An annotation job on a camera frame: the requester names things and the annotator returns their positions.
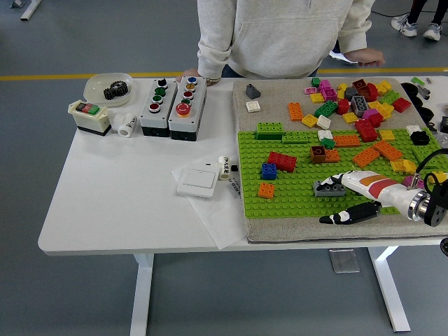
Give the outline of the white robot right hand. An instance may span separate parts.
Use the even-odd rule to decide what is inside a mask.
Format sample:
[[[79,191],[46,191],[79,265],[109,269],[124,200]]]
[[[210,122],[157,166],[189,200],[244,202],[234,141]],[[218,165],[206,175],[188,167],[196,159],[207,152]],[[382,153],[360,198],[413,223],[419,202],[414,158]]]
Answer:
[[[379,215],[382,207],[395,207],[406,218],[415,218],[413,199],[419,192],[409,190],[397,181],[373,171],[348,171],[335,174],[317,187],[321,190],[327,186],[341,184],[369,199],[368,202],[351,206],[339,213],[319,218],[320,223],[351,225],[366,221]]]

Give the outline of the person's right hand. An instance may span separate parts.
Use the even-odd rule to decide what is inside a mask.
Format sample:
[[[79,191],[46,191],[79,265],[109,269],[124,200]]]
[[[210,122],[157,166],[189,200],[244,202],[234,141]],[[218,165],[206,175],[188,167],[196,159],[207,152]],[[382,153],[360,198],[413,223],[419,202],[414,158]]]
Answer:
[[[177,82],[181,82],[182,78],[186,77],[200,77],[201,75],[198,73],[198,70],[196,68],[191,68],[185,70],[181,75],[176,77]]]

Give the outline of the person's left hand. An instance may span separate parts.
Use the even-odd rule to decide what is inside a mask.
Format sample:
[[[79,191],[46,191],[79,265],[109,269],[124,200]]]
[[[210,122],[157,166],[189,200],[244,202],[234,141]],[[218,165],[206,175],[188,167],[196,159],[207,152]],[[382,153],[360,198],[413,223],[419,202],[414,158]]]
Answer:
[[[383,53],[372,48],[353,50],[344,53],[344,56],[352,62],[357,62],[360,67],[380,67],[385,63]]]

